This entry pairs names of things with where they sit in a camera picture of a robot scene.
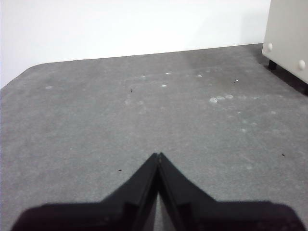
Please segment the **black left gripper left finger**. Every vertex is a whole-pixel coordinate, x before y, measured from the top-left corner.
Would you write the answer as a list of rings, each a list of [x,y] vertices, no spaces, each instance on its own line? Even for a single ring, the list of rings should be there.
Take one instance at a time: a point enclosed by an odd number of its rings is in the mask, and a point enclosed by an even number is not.
[[[141,231],[156,204],[158,154],[99,202],[45,204],[25,210],[13,231]]]

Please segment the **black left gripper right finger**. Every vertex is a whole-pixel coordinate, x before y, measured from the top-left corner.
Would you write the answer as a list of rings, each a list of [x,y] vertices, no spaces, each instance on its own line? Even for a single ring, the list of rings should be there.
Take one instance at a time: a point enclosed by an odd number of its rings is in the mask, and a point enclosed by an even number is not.
[[[219,202],[158,154],[159,194],[178,231],[300,231],[302,221],[286,205],[270,201]]]

